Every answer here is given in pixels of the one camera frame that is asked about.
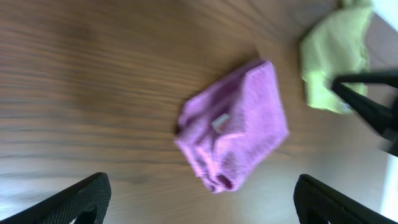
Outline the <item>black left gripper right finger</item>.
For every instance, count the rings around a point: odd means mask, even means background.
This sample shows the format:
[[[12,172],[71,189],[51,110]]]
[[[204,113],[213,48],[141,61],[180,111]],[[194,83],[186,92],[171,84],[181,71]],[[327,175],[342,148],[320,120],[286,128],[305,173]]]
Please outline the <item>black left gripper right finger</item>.
[[[298,178],[294,205],[300,224],[397,224],[308,174]]]

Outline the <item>crumpled green cloth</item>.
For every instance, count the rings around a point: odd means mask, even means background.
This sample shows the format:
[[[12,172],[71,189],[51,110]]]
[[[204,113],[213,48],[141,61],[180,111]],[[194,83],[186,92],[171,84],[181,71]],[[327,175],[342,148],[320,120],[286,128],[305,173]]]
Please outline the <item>crumpled green cloth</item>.
[[[318,22],[300,43],[301,76],[307,105],[337,114],[351,114],[350,106],[330,90],[330,82],[344,74],[369,70],[365,36],[373,18],[370,0],[341,1],[340,7]]]

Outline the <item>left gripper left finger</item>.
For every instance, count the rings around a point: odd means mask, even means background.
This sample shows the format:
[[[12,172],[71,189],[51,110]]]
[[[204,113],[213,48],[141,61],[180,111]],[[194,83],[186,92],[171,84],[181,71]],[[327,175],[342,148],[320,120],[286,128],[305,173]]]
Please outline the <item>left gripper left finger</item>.
[[[102,224],[111,200],[108,175],[97,172],[2,224]]]

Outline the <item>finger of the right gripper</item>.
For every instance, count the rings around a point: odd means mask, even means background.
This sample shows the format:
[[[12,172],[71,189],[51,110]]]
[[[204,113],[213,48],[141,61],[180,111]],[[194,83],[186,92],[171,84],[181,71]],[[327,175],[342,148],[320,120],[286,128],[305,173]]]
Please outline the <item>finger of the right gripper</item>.
[[[386,152],[397,155],[397,99],[390,107],[356,93],[347,83],[384,84],[397,88],[397,70],[342,75],[333,79],[331,90],[345,101],[380,136],[390,142]]]

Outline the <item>purple microfiber cloth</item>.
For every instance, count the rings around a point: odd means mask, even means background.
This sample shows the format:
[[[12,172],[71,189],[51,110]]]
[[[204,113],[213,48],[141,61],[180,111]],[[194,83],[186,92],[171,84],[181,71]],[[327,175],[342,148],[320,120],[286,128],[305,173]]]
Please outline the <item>purple microfiber cloth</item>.
[[[178,128],[175,143],[205,187],[238,190],[289,136],[274,65],[249,62],[190,98]]]

